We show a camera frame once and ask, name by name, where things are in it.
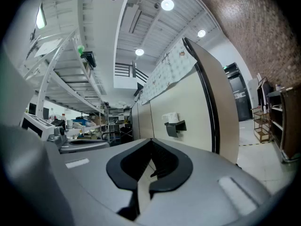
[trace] brick wall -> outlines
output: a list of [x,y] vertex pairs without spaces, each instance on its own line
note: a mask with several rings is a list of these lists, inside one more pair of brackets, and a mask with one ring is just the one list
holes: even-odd
[[274,0],[202,0],[251,75],[290,86],[301,82],[300,47]]

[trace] tiled floor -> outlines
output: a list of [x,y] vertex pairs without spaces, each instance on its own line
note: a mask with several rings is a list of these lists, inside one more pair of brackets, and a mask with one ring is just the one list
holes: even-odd
[[293,179],[297,163],[282,164],[279,149],[273,142],[247,145],[259,143],[253,134],[253,121],[242,121],[239,127],[240,145],[246,146],[239,147],[238,165],[274,194]]
[[239,123],[239,144],[248,145],[259,143],[254,135],[254,121],[247,120]]

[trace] doorway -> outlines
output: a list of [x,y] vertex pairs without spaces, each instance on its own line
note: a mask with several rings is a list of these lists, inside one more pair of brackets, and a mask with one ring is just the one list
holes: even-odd
[[224,67],[232,88],[238,112],[238,120],[246,121],[252,118],[251,101],[245,81],[235,63]]

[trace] box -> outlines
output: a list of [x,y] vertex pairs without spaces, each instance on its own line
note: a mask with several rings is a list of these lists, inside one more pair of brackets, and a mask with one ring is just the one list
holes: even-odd
[[92,137],[92,136],[90,136],[90,135],[88,135],[88,136],[84,135],[84,136],[81,137],[80,139],[89,139],[89,140],[91,140],[91,137]]
[[100,118],[99,118],[99,116],[95,116],[94,118],[92,118],[92,121],[93,121],[96,125],[100,125]]
[[78,123],[82,124],[83,126],[86,125],[86,120],[84,120],[84,119],[76,119],[76,120],[73,120],[73,122],[78,122]]
[[84,67],[85,67],[85,69],[86,69],[86,72],[87,72],[87,74],[88,74],[88,76],[89,76],[89,78],[91,77],[91,68],[90,68],[90,65],[88,64],[88,62],[83,62],[83,64],[84,64]]

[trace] wooden shelf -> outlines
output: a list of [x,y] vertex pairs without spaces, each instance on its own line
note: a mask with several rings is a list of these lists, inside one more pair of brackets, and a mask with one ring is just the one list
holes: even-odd
[[273,134],[273,138],[274,138],[274,141],[276,142],[277,146],[279,148],[281,148],[281,139],[278,138],[276,135]]
[[258,111],[258,112],[254,112],[253,114],[254,114],[254,115],[267,115],[267,114],[269,114],[269,113],[265,113],[265,112],[263,112],[263,111]]
[[277,108],[277,107],[272,107],[272,110],[276,110],[276,111],[282,111],[281,108]]
[[268,94],[269,97],[280,96],[280,90],[276,90]]
[[263,120],[263,119],[256,119],[254,120],[254,122],[256,122],[259,125],[265,125],[269,123],[267,120]]
[[273,122],[273,124],[276,125],[280,130],[283,130],[283,127],[280,126],[277,122],[275,122],[275,121],[272,121],[272,122]]
[[263,135],[267,135],[267,134],[269,133],[269,132],[268,132],[265,128],[263,128],[263,127],[255,128],[254,130],[257,130],[257,129],[261,129]]
[[262,131],[257,131],[257,133],[258,133],[260,136],[268,135],[268,134],[263,133]]

